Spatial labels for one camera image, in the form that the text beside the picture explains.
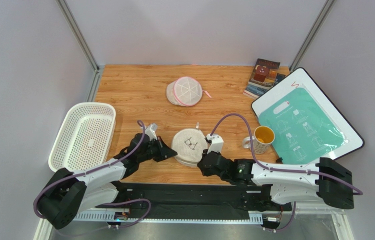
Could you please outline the beige mesh laundry bag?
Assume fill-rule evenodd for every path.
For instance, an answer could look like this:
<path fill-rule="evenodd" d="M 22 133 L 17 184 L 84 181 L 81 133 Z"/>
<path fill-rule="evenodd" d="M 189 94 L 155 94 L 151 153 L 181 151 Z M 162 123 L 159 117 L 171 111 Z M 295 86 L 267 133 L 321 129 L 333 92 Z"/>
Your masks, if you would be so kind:
<path fill-rule="evenodd" d="M 195 128 L 186 128 L 179 131 L 173 138 L 171 149 L 177 152 L 174 157 L 180 164 L 196 168 L 202 160 L 204 150 L 209 145 L 206 136 L 200 129 L 200 123 Z"/>

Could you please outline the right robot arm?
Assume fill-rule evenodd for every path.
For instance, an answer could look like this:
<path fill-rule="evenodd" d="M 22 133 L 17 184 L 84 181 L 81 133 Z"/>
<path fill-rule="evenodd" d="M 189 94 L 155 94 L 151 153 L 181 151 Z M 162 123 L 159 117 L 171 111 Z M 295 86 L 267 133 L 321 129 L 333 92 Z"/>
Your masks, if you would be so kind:
<path fill-rule="evenodd" d="M 265 201 L 278 205 L 319 202 L 342 210 L 355 207 L 352 172 L 330 158 L 289 165 L 231 160 L 221 153 L 204 151 L 197 166 L 205 177 L 217 176 L 239 187 L 263 187 Z"/>

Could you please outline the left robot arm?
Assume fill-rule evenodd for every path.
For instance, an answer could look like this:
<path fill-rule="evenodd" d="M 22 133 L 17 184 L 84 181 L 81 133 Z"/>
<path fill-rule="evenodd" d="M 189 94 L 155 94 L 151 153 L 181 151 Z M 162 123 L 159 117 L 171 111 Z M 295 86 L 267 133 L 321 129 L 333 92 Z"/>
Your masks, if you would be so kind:
<path fill-rule="evenodd" d="M 130 177 L 139 170 L 141 163 L 149 160 L 159 163 L 177 154 L 160 136 L 150 138 L 138 133 L 128 147 L 101 165 L 85 171 L 62 168 L 55 172 L 34 200 L 34 212 L 61 230 L 77 214 L 113 203 L 119 194 L 114 183 Z"/>

